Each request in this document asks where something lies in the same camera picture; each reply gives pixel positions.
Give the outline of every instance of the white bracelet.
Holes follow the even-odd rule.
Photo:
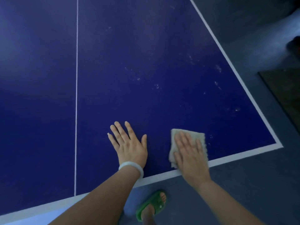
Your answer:
[[[128,162],[123,162],[123,163],[119,166],[119,170],[120,170],[122,167],[124,167],[124,166],[133,166],[133,167],[135,167],[135,168],[140,172],[140,174],[141,174],[140,179],[143,178],[143,176],[144,176],[143,168],[142,168],[140,165],[138,165],[137,163],[135,163],[135,162],[130,162],[130,161],[128,161]]]

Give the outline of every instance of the forearm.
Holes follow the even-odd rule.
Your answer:
[[[56,218],[51,225],[117,224],[139,171],[125,166],[81,201]]]
[[[263,224],[213,181],[202,184],[197,192],[223,225]]]

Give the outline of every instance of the dark mat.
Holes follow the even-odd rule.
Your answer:
[[[259,75],[300,132],[300,69],[264,71]]]

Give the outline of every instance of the hand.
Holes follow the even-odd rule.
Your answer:
[[[211,181],[201,142],[196,140],[196,147],[191,136],[183,132],[175,135],[175,142],[180,152],[174,153],[179,170],[186,182],[195,190],[199,190],[203,183]]]
[[[144,168],[148,157],[147,135],[142,136],[142,140],[139,142],[127,121],[125,122],[125,126],[129,137],[119,122],[116,121],[114,124],[115,125],[110,126],[110,129],[114,133],[118,143],[111,134],[108,133],[107,135],[118,154],[119,164],[121,165],[123,162],[131,161]]]

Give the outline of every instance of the left hand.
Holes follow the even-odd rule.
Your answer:
[[[148,157],[147,135],[144,135],[141,142],[139,142],[127,121],[125,122],[125,126],[128,130],[129,136],[126,134],[119,122],[116,121],[114,124],[115,125],[110,126],[110,129],[118,143],[115,141],[113,135],[109,133],[107,135],[118,154],[119,164],[121,165],[123,162],[131,161],[144,168]]]

